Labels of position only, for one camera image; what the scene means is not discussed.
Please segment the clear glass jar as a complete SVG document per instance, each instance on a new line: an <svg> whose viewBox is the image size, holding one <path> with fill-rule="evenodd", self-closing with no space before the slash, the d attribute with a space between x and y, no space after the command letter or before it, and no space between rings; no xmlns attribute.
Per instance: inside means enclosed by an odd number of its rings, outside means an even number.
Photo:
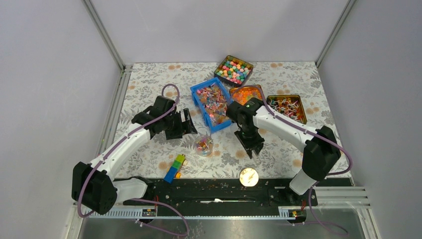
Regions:
<svg viewBox="0 0 422 239"><path fill-rule="evenodd" d="M194 149L199 156L210 156L213 152L213 139L210 135L199 135L195 139Z"/></svg>

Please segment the gold round jar lid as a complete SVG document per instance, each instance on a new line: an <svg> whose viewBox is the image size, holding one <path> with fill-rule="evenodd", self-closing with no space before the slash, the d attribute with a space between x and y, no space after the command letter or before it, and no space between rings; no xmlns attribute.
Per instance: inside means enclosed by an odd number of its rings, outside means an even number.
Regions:
<svg viewBox="0 0 422 239"><path fill-rule="evenodd" d="M240 172L239 181L245 187L254 187L259 181L258 172L253 168L244 168Z"/></svg>

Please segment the blue plastic bin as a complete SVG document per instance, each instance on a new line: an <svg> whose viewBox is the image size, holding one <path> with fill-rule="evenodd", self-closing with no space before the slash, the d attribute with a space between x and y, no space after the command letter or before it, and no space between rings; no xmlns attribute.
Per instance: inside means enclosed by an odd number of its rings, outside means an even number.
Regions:
<svg viewBox="0 0 422 239"><path fill-rule="evenodd" d="M229 94L218 78L212 78L190 87L197 106L211 133L229 127L232 121L226 115Z"/></svg>

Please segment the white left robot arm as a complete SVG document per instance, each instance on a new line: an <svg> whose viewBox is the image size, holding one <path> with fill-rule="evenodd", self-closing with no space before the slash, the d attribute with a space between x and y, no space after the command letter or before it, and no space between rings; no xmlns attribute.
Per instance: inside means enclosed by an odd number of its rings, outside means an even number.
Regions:
<svg viewBox="0 0 422 239"><path fill-rule="evenodd" d="M153 105L136 114L124 134L89 163L79 162L72 173L71 197L78 206L85 206L100 215L115 203L137 199L147 205L154 200L153 189L137 177L116 181L126 161L152 138L164 132L166 139L180 139L197 134L190 110L177 110L177 101L158 96Z"/></svg>

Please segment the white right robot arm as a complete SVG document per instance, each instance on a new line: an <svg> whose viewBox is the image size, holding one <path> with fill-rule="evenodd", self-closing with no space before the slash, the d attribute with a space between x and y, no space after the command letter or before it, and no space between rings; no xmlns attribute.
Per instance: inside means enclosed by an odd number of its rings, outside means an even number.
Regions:
<svg viewBox="0 0 422 239"><path fill-rule="evenodd" d="M314 128L301 124L270 108L257 98L244 105L232 102L226 115L238 126L234 133L247 155L258 155L264 146L259 129L286 140L303 153L302 168L293 177L285 192L288 203L298 205L305 192L322 181L341 157L333 130L327 126Z"/></svg>

